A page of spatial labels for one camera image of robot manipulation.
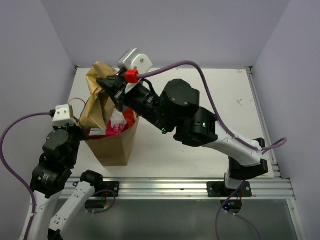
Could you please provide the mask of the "red snack bag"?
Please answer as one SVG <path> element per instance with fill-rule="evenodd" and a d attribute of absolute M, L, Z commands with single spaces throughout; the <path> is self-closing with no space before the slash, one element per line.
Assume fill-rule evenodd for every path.
<path fill-rule="evenodd" d="M 127 127 L 131 128 L 136 123 L 134 111 L 130 108 L 127 108 L 122 114 L 127 122 Z"/>

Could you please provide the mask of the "pink snack bag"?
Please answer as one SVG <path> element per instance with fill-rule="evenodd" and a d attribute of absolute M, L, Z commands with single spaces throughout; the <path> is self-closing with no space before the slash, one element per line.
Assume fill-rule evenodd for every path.
<path fill-rule="evenodd" d="M 110 117 L 106 129 L 92 128 L 89 132 L 90 137 L 113 137 L 120 135 L 125 130 L 127 121 L 122 112 L 118 111 L 116 108 Z"/>

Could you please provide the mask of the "brown paper bag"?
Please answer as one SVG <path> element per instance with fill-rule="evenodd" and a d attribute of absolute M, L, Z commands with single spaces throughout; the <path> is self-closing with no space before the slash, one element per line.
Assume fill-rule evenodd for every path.
<path fill-rule="evenodd" d="M 94 128 L 84 127 L 80 124 L 80 121 L 78 126 L 85 130 L 87 134 L 85 143 L 100 164 L 104 167 L 115 167 L 126 166 L 128 164 L 138 123 L 139 116 L 135 113 L 135 124 L 131 128 L 128 128 L 128 125 L 126 125 L 123 133 L 108 137 L 90 137 L 90 130 Z"/>

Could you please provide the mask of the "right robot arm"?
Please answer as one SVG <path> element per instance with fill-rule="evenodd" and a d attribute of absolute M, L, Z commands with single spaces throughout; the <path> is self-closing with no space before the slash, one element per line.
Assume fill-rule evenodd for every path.
<path fill-rule="evenodd" d="M 200 92 L 186 81 L 169 81 L 161 95 L 141 83 L 125 93 L 128 83 L 122 73 L 96 81 L 119 109 L 130 108 L 163 134 L 175 131 L 173 138 L 183 145 L 209 148 L 225 154 L 228 168 L 222 189 L 227 196 L 235 196 L 241 190 L 242 181 L 268 173 L 261 140 L 246 140 L 255 149 L 239 143 L 223 130 L 214 113 L 200 106 Z"/>

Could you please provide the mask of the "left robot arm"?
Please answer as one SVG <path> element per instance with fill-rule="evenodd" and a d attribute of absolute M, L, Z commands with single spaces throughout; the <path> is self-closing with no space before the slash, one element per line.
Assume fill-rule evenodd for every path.
<path fill-rule="evenodd" d="M 76 165 L 80 142 L 86 138 L 81 128 L 69 124 L 54 127 L 47 136 L 39 164 L 32 172 L 32 196 L 20 239 L 61 240 L 85 202 L 91 196 L 103 193 L 103 176 L 87 170 L 69 199 L 58 212 L 54 212 Z"/>

